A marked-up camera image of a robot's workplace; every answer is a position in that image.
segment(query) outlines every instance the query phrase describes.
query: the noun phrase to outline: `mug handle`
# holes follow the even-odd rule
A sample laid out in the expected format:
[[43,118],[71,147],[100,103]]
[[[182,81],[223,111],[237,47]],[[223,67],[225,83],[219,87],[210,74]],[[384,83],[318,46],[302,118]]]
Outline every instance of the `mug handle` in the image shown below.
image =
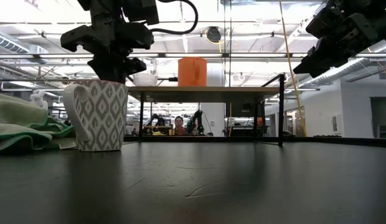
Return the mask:
[[78,93],[78,96],[82,102],[88,100],[89,90],[87,87],[78,84],[69,85],[64,89],[63,93],[64,107],[68,117],[74,125],[75,132],[78,134],[78,138],[83,142],[91,141],[92,134],[86,127],[84,127],[81,118],[77,113],[77,109],[75,108],[75,92]]

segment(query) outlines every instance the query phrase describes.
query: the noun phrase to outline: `table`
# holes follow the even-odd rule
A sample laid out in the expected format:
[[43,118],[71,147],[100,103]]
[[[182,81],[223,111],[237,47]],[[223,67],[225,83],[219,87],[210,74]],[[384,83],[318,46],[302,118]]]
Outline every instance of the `table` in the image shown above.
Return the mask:
[[[279,80],[279,87],[266,87],[274,81]],[[283,74],[272,78],[262,87],[178,87],[178,86],[135,86],[128,88],[128,94],[140,99],[140,124],[139,138],[142,139],[143,132],[143,107],[144,102],[162,103],[254,103],[254,118],[258,117],[258,104],[265,98],[279,93],[279,146],[283,145],[283,99],[284,99]],[[257,136],[257,122],[254,122],[253,139]]]
[[0,223],[386,223],[386,149],[142,142],[0,156]]

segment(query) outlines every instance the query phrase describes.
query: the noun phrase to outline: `shelf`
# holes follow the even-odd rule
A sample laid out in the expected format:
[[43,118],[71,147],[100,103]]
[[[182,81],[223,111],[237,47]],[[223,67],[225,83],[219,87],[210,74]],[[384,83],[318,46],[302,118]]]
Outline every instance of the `shelf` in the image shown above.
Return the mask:
[[145,102],[161,103],[230,103],[261,102],[279,93],[278,87],[178,87],[134,86],[128,92],[137,100],[146,95]]

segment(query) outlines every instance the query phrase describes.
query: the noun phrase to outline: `white mug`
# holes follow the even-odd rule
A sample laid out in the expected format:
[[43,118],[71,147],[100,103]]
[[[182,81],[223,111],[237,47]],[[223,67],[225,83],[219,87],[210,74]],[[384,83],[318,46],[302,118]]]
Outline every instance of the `white mug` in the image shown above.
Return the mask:
[[64,107],[74,125],[80,151],[120,150],[124,141],[126,85],[92,80],[64,89]]

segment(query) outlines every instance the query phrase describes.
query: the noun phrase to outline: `orange container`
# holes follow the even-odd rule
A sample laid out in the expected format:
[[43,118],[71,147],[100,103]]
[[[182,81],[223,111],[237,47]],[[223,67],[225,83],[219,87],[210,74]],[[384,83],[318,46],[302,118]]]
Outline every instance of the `orange container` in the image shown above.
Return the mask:
[[207,86],[207,61],[199,57],[180,59],[178,86]]

